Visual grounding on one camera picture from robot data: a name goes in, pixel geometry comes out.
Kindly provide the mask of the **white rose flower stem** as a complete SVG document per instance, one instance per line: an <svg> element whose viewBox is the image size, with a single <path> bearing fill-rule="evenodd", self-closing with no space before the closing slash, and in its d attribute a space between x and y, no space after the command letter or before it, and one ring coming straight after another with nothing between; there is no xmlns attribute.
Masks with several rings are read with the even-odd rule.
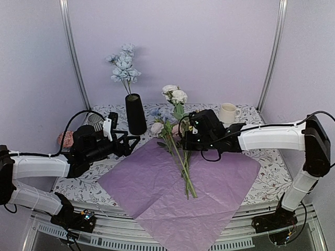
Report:
<svg viewBox="0 0 335 251"><path fill-rule="evenodd" d="M162 88L162 95L173 106L172 115L180 123L180 127L177 125L174 130L175 134L180 131L184 135L185 131L188 131L190 127L188 113L184 108L188 99L186 92L176 85L165 85Z"/></svg>

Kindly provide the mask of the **purple pink wrapping paper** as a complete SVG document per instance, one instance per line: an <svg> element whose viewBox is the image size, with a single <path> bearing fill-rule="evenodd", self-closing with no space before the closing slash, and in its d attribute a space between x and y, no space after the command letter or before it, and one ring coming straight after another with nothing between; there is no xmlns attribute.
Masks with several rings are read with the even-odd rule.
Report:
<svg viewBox="0 0 335 251"><path fill-rule="evenodd" d="M209 236L219 236L247 196L260 163L240 153L194 152L191 181L197 198L185 194L185 181L173 157L155 139L139 147L99 179L101 187L144 229L167 221L199 220Z"/></svg>

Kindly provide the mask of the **light blue flower stem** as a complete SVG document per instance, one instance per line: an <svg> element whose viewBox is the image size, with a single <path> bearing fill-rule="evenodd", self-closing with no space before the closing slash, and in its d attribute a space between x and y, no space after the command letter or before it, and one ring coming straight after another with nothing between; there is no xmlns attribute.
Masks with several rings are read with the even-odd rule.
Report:
<svg viewBox="0 0 335 251"><path fill-rule="evenodd" d="M136 68L133 67L133 57L135 55L135 45L125 43L121 46L119 54L112 54L106 57L106 62L114 66L111 79L114 82L121 82L125 88L128 97L127 100L135 100L134 94L131 91L131 84L136 83L141 75Z"/></svg>

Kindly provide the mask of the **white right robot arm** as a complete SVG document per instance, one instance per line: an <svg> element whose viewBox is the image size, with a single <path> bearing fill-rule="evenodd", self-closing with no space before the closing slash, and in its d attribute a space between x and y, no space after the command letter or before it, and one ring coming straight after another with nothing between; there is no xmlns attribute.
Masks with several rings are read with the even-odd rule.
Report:
<svg viewBox="0 0 335 251"><path fill-rule="evenodd" d="M241 153L257 149L298 150L305 153L305 162L289 189L284 193L280 209L271 215L271 224L282 228L291 219L306 194L321 177L329 173L331 143L314 112L301 121L252 125L233 123L225 127L211 109L192 112L187 118L191 131L179 132L187 151L203 153L215 149L222 153Z"/></svg>

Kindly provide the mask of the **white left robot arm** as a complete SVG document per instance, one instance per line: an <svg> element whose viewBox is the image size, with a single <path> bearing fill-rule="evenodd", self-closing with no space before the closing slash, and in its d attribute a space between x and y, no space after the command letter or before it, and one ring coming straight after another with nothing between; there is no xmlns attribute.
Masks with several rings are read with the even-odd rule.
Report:
<svg viewBox="0 0 335 251"><path fill-rule="evenodd" d="M78 222L71 202L60 193L51 193L19 182L26 177L78 178L95 162L114 154L128 156L139 143L139 136L129 136L126 131L104 130L97 139L91 125L83 125L73 133L69 152L58 156L24 156L11 153L1 145L1 204L18 204L31 209L57 215L67 227Z"/></svg>

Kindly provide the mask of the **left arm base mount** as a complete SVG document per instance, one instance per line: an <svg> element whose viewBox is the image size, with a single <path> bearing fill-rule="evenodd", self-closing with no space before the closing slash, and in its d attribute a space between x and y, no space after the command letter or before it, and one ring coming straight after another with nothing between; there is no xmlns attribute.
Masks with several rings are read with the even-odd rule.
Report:
<svg viewBox="0 0 335 251"><path fill-rule="evenodd" d="M95 213L88 209L77 213L74 211L74 206L64 195L57 192L55 195L59 197L62 208L58 214L51 216L50 222L63 227L65 230L71 229L93 233L96 223Z"/></svg>

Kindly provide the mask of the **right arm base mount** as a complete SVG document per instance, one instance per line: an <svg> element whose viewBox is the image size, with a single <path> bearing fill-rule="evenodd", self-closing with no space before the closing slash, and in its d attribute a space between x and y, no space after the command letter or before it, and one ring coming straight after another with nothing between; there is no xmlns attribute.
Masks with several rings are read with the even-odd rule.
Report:
<svg viewBox="0 0 335 251"><path fill-rule="evenodd" d="M295 211L288 211L279 203L275 212L253 217L251 225L255 229L256 233L263 233L289 226L295 228L297 222ZM292 234L292 230L286 230L270 234L269 239L276 246L281 246L289 242Z"/></svg>

